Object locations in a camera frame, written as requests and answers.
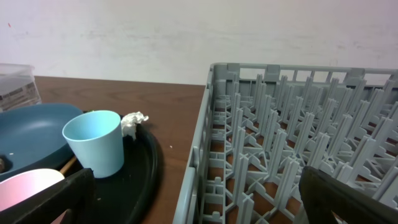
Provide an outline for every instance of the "dish rack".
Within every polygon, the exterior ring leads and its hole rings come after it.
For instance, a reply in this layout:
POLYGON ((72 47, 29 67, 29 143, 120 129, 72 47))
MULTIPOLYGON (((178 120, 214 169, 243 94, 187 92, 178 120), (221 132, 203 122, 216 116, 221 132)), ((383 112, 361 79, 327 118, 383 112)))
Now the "dish rack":
POLYGON ((213 64, 173 223, 268 223, 281 214, 308 223, 304 166, 397 208, 397 79, 387 69, 213 64), (246 69, 264 74, 243 78, 246 69), (367 84, 375 74, 384 85, 367 84), (259 213, 264 204, 272 208, 259 213))

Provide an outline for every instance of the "white wall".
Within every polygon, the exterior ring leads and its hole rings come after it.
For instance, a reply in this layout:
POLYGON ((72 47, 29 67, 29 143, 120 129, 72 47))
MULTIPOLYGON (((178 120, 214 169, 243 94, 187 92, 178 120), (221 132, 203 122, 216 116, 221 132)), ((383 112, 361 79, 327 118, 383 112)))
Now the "white wall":
POLYGON ((0 62, 205 84, 213 62, 398 68, 396 0, 0 0, 0 62))

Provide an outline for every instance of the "brown tabletop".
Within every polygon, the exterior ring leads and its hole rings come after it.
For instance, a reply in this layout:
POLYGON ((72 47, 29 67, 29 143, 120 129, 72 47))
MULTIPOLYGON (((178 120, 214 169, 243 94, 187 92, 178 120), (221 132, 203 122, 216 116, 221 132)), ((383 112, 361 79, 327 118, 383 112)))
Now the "brown tabletop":
POLYGON ((44 103, 82 110, 141 111, 164 157, 163 179, 143 223, 172 223, 205 86, 36 77, 44 103))

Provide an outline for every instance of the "blue plate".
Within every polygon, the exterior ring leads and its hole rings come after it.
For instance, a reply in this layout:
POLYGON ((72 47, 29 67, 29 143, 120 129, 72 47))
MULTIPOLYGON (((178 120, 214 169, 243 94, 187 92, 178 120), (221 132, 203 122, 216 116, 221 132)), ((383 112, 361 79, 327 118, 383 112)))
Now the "blue plate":
POLYGON ((56 169, 73 155, 62 128, 83 112, 63 103, 27 106, 0 113, 0 181, 31 169, 56 169))

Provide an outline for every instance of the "wooden stick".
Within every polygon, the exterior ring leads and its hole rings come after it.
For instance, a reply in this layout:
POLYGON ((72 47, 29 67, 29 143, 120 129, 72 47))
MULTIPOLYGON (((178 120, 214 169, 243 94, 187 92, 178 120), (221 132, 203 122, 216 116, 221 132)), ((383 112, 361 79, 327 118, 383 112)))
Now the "wooden stick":
POLYGON ((71 166, 75 163, 76 161, 76 156, 73 156, 65 165, 62 167, 60 170, 60 173, 64 175, 70 168, 71 166))

